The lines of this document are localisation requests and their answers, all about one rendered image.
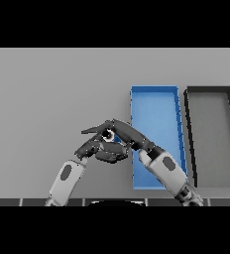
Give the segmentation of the dark grey bin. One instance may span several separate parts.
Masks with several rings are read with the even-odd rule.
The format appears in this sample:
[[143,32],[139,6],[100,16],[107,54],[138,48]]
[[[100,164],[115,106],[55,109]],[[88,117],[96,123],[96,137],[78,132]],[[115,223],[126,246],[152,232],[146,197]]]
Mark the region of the dark grey bin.
[[183,93],[194,185],[230,188],[230,86]]

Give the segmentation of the blue bin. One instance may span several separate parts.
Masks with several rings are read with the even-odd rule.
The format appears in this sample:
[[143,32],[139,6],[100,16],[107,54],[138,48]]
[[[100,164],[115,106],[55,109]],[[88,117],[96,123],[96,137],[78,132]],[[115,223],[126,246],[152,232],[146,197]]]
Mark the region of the blue bin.
[[167,150],[187,173],[176,85],[132,85],[131,126]]

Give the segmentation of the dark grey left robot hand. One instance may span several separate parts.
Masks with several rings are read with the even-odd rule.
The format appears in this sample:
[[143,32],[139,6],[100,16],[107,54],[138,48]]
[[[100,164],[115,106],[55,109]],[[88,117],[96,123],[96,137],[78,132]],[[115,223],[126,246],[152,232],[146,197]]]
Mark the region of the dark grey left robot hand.
[[128,158],[128,149],[120,143],[106,142],[100,135],[95,135],[81,145],[74,155],[79,160],[95,156],[98,161],[116,164]]

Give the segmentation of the blue pipe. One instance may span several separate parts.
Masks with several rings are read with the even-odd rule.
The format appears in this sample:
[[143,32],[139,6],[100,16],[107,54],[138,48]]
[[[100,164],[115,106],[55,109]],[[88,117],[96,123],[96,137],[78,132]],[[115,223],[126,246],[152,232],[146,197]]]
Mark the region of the blue pipe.
[[103,139],[105,142],[120,143],[120,138],[111,130],[106,130],[103,132]]

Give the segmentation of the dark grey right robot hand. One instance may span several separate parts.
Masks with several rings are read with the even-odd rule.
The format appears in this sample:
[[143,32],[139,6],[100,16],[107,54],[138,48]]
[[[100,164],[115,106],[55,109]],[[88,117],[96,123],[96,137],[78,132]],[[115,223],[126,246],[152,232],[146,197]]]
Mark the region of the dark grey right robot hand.
[[82,134],[102,134],[107,129],[110,129],[115,133],[124,143],[131,143],[132,148],[135,151],[138,151],[139,149],[145,150],[152,159],[165,151],[154,142],[151,142],[145,135],[133,128],[130,124],[116,119],[106,120],[104,123],[96,127],[83,130]]

